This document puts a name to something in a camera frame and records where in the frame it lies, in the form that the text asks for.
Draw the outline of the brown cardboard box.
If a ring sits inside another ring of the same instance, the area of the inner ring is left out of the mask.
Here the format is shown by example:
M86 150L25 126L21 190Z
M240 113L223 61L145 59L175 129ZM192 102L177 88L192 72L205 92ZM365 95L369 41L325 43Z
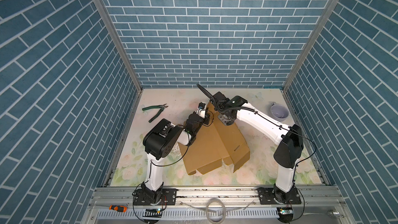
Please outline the brown cardboard box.
M249 146L238 126L235 123L225 126L211 103L208 108L210 115L215 117L212 125L201 127L190 147L178 144L184 155L183 162L188 175L197 172L206 174L221 167L223 163L232 165L236 172L250 159Z

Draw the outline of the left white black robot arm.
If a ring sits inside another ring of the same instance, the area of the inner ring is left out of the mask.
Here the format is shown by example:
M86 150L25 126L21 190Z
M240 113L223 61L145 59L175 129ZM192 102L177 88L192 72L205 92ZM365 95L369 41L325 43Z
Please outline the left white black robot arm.
M165 199L163 168L167 167L164 162L166 157L176 143L190 147L201 127L211 125L213 120L213 112L199 109L189 115L184 125L173 124L163 118L147 133L143 145L147 153L148 169L145 181L136 191L139 198L149 205L156 205Z

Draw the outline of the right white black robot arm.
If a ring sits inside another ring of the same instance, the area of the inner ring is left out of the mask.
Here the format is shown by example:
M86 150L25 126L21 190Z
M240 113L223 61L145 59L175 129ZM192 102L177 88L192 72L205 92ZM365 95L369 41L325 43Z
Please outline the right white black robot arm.
M273 155L278 164L273 189L274 199L280 204L290 203L297 196L294 176L304 149L302 129L296 124L289 126L272 119L238 95L229 99L217 92L210 97L210 103L219 113L218 118L224 125L231 125L235 120L243 121L265 134L277 145Z

